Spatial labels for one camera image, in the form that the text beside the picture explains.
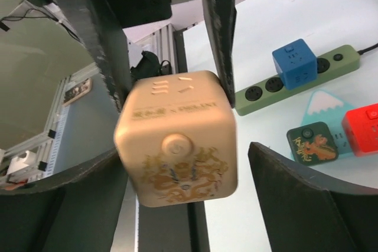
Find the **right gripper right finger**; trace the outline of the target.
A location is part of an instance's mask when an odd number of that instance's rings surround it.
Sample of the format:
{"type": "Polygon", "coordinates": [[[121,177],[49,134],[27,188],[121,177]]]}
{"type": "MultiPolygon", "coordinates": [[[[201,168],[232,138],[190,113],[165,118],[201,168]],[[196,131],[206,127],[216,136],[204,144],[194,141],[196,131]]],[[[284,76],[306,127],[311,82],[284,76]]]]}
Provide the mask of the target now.
{"type": "Polygon", "coordinates": [[[377,251],[377,189],[252,142],[248,158],[272,251],[377,251]]]}

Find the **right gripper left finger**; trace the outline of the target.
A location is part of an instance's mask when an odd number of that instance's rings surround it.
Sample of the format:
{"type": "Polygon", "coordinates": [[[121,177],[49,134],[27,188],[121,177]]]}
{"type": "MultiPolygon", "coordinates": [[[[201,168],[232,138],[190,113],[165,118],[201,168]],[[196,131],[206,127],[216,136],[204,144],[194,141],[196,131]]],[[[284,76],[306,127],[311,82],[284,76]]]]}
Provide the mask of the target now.
{"type": "Polygon", "coordinates": [[[1,251],[110,251],[127,181],[113,149],[1,190],[1,251]]]}

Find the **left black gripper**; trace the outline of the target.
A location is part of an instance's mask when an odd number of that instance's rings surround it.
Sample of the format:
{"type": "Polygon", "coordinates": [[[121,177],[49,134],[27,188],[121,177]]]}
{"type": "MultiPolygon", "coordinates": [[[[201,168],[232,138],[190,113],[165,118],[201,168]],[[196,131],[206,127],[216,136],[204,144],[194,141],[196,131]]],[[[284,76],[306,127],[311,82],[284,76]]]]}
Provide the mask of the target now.
{"type": "MultiPolygon", "coordinates": [[[[132,88],[130,28],[172,17],[172,6],[192,0],[53,0],[95,61],[113,104],[121,111],[132,88]]],[[[221,86],[235,106],[232,50],[235,0],[202,0],[204,21],[221,86]]]]}

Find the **dark green cube adapter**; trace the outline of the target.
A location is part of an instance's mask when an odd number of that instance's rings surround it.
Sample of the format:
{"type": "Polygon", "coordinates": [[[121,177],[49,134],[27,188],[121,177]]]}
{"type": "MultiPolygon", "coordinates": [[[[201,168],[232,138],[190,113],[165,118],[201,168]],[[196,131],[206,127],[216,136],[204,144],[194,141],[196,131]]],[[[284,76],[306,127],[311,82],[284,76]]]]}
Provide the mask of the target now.
{"type": "Polygon", "coordinates": [[[315,122],[286,133],[294,160],[305,166],[315,166],[338,159],[334,138],[324,122],[315,122]]]}

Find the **red cube plug adapter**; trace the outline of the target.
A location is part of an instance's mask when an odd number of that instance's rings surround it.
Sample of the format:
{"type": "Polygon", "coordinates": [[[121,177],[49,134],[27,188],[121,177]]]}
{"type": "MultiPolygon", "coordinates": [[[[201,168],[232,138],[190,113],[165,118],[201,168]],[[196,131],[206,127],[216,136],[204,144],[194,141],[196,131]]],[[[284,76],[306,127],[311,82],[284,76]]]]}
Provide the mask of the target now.
{"type": "Polygon", "coordinates": [[[377,154],[377,103],[346,112],[342,127],[357,157],[377,154]]]}

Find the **teal triangular power socket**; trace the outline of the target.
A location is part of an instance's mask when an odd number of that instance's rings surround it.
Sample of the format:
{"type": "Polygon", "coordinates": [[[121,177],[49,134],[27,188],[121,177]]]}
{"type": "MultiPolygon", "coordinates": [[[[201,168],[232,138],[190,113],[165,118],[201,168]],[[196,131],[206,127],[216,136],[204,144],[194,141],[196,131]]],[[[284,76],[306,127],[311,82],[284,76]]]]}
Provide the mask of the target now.
{"type": "Polygon", "coordinates": [[[345,114],[353,109],[354,106],[349,102],[325,90],[317,90],[313,92],[309,99],[307,109],[301,121],[301,126],[315,122],[324,122],[333,135],[339,152],[338,158],[350,158],[353,157],[354,154],[342,127],[342,120],[345,114]]]}

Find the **beige cube plug adapter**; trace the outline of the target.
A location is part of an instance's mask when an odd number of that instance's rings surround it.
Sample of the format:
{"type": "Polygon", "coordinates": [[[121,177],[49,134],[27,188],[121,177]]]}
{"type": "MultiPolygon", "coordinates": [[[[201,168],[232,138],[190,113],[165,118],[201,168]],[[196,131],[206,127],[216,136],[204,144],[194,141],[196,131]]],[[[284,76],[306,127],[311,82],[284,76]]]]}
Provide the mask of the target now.
{"type": "Polygon", "coordinates": [[[211,71],[139,80],[114,143],[146,207],[225,198],[237,188],[236,120],[211,71]]]}

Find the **blue cube plug adapter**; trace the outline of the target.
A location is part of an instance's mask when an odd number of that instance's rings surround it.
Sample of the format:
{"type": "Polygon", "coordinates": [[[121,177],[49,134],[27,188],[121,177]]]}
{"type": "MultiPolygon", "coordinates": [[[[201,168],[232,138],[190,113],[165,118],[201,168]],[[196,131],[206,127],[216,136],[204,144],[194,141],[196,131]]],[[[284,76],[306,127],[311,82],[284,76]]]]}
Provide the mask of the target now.
{"type": "Polygon", "coordinates": [[[272,51],[272,58],[276,72],[288,90],[317,78],[317,57],[302,38],[272,51]]]}

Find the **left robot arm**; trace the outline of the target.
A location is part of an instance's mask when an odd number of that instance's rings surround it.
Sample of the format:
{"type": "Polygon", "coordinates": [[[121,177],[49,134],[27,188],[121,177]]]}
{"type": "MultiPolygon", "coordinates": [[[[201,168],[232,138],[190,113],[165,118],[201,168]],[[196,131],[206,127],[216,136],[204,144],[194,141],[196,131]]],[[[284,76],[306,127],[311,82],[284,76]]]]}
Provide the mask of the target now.
{"type": "MultiPolygon", "coordinates": [[[[121,109],[136,81],[162,74],[156,55],[144,52],[131,67],[124,28],[172,17],[171,0],[53,0],[95,61],[107,92],[121,109]]],[[[232,48],[235,0],[202,0],[203,16],[221,86],[235,104],[232,48]]]]}

